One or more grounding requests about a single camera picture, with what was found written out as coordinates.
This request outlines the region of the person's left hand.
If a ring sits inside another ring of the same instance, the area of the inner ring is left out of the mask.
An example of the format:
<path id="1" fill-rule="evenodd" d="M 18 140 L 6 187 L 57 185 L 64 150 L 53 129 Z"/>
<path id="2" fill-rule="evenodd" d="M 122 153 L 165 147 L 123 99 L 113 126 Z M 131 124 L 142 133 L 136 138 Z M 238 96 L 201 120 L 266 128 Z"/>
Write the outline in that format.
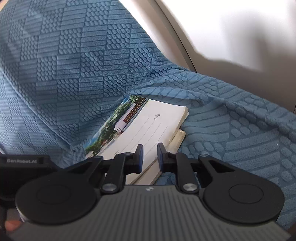
<path id="1" fill-rule="evenodd" d="M 22 222 L 19 220 L 7 220 L 4 223 L 4 227 L 7 232 L 13 232 L 17 228 L 19 228 L 22 225 Z"/>

